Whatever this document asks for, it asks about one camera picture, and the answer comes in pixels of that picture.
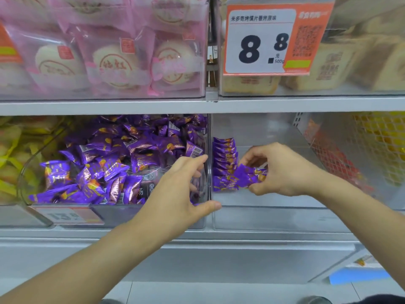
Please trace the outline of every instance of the person's right hand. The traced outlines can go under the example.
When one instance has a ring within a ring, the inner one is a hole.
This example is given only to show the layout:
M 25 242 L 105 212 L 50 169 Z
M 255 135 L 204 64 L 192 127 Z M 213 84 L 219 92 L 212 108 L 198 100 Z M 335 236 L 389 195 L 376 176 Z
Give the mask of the person's right hand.
M 280 143 L 251 147 L 239 164 L 259 167 L 266 162 L 266 180 L 249 186 L 249 190 L 256 195 L 278 193 L 314 196 L 322 186 L 321 181 L 330 175 Z

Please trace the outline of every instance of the qr code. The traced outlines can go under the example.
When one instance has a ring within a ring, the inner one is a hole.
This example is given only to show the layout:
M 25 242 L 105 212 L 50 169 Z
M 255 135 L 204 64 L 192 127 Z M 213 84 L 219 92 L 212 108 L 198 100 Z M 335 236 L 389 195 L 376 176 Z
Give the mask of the qr code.
M 316 42 L 321 32 L 321 25 L 302 25 L 298 28 L 292 56 L 310 57 L 316 52 Z

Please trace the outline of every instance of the price tag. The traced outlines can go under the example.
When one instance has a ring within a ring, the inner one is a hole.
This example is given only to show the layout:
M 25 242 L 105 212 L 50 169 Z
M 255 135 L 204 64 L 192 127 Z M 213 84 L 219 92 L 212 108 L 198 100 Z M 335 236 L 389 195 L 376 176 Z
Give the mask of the price tag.
M 309 74 L 335 0 L 282 1 L 227 6 L 224 75 Z
M 22 63 L 23 60 L 0 22 L 0 63 L 11 62 Z
M 104 225 L 88 206 L 32 205 L 31 208 L 58 225 Z

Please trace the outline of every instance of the floor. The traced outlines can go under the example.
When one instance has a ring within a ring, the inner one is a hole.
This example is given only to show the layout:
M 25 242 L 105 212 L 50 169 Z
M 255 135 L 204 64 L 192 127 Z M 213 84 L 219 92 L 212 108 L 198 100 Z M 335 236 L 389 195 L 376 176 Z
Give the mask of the floor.
M 21 279 L 0 279 L 0 294 L 21 284 Z M 331 286 L 307 285 L 211 284 L 168 282 L 121 282 L 106 298 L 127 304 L 296 304 L 302 297 L 319 295 L 333 304 L 364 299 L 379 293 L 405 296 L 392 279 Z

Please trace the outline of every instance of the pile of purple candy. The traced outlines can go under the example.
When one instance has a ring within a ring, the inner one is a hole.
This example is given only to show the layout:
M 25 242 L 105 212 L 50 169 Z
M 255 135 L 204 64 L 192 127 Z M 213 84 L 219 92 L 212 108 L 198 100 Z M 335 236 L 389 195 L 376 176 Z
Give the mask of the pile of purple candy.
M 181 156 L 204 154 L 201 114 L 99 116 L 65 139 L 67 160 L 43 162 L 45 191 L 33 203 L 144 204 Z M 198 196 L 191 198 L 198 203 Z
M 243 164 L 238 166 L 238 152 L 234 138 L 214 137 L 212 147 L 214 192 L 239 190 L 266 179 L 266 168 L 247 167 Z

